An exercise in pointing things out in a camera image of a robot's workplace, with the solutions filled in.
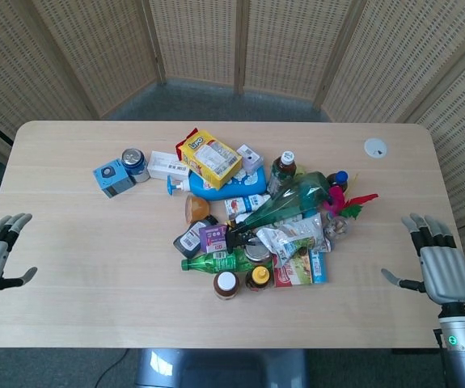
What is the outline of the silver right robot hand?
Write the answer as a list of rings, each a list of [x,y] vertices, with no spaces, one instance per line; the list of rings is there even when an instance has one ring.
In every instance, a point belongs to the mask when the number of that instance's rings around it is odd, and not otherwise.
[[[381,273],[385,279],[402,289],[425,293],[440,306],[465,303],[465,256],[457,248],[447,224],[417,213],[402,217],[401,221],[410,234],[422,279],[400,278],[383,268]]]

